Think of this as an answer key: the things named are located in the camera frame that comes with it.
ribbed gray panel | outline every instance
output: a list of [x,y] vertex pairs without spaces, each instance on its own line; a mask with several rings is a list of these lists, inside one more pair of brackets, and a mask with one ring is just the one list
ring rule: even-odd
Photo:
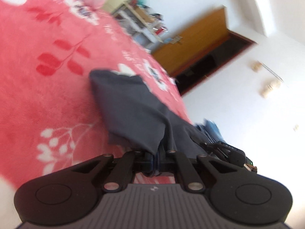
[[23,224],[18,229],[288,229],[282,223],[248,227],[228,221],[212,210],[204,196],[190,194],[179,184],[129,184],[106,194],[87,217],[65,226]]

pink plush blanket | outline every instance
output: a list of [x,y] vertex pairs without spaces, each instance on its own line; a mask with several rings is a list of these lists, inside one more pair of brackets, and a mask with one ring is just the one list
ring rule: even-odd
[[0,33],[0,176],[15,188],[103,153],[122,155],[107,144],[88,80],[93,68],[141,75],[188,120],[173,80],[103,11],[77,0],[0,0]]

teal object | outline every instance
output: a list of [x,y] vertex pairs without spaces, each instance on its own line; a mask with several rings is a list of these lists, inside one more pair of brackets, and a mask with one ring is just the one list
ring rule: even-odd
[[146,6],[146,0],[137,0],[137,5],[139,7],[145,7]]

pink bedspread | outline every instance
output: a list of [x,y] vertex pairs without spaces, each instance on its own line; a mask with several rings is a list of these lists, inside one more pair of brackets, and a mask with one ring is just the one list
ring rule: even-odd
[[188,120],[173,80],[103,11],[76,0],[0,0],[0,32],[0,176],[15,188],[103,153],[122,155],[107,144],[88,80],[93,68],[141,75]]

gray cloth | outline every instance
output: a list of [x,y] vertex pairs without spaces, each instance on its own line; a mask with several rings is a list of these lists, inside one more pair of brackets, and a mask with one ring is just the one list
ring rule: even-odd
[[166,151],[181,151],[190,158],[206,154],[190,137],[209,143],[207,136],[171,112],[139,76],[93,70],[89,77],[110,144],[146,150],[153,155],[160,143]]

